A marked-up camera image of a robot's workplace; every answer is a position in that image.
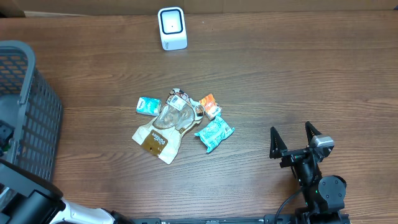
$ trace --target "basket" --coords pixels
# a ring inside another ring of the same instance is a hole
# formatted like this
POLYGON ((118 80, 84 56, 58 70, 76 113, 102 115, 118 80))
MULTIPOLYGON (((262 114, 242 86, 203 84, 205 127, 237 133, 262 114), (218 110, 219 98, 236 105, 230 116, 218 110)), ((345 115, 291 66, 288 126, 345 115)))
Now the basket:
MULTIPOLYGON (((62 114, 60 98, 35 68, 33 50, 0 41, 0 140, 9 142, 2 159, 51 181, 62 114)), ((5 191, 0 207, 11 196, 5 191)))

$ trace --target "blue snack package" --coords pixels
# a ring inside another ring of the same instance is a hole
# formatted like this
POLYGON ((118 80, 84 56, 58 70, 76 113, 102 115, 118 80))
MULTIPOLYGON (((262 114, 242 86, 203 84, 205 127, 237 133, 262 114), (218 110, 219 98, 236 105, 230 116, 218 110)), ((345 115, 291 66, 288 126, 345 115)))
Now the blue snack package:
POLYGON ((140 97, 137 104, 137 113, 158 116, 161 107, 161 100, 149 97, 140 97))
POLYGON ((195 136, 199 136, 200 140, 207 146, 207 153, 212 152, 222 140, 227 139, 234 133, 235 128, 231 128, 221 118, 220 114, 215 116, 207 127, 203 128, 195 136))

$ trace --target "snack bag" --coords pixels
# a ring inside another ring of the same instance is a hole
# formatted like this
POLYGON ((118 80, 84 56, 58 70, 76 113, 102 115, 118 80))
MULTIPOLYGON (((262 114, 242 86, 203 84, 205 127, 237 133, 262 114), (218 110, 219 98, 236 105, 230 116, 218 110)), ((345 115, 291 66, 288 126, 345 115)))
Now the snack bag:
POLYGON ((234 133, 235 128, 228 126, 228 124, 218 114, 207 127, 203 128, 195 136, 199 136, 200 140, 207 146, 207 153, 212 152, 222 140, 227 139, 234 133))
POLYGON ((216 103, 213 94, 209 94, 199 101, 199 103, 205 107, 205 113, 207 117, 212 120, 216 115, 218 115, 222 108, 216 103))
POLYGON ((137 113, 158 116, 161 107, 161 100, 149 97, 140 97, 137 104, 137 113))
POLYGON ((160 115, 140 126, 132 139, 145 150, 171 164, 183 135, 203 118, 204 108, 178 88, 172 89, 160 115))

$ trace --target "light blue packet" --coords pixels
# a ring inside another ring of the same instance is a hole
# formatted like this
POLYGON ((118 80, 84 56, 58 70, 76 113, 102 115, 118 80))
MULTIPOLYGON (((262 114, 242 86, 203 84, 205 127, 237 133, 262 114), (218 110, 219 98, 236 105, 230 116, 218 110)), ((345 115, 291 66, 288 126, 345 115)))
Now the light blue packet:
POLYGON ((207 127, 203 128, 195 136, 199 136, 200 140, 207 146, 207 153, 212 152, 222 140, 227 139, 234 133, 235 128, 231 128, 218 114, 207 127))
POLYGON ((158 116, 161 107, 161 100, 149 97, 140 97, 137 104, 137 113, 158 116))

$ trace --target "tabletop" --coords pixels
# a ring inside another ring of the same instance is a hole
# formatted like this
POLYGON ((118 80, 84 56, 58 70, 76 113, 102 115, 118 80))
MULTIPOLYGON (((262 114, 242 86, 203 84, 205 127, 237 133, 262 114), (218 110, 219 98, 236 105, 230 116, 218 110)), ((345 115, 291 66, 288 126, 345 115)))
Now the tabletop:
MULTIPOLYGON (((65 107, 53 182, 65 198, 130 217, 275 213, 298 189, 269 158, 270 127, 289 149, 311 121, 335 140, 323 175, 348 183, 352 223, 398 219, 397 11, 186 15, 188 48, 162 50, 156 16, 1 19, 27 42, 65 107), (212 93, 235 132, 212 153, 193 133, 167 165, 131 136, 152 117, 140 96, 212 93)), ((302 207, 301 197, 282 213, 302 207)))

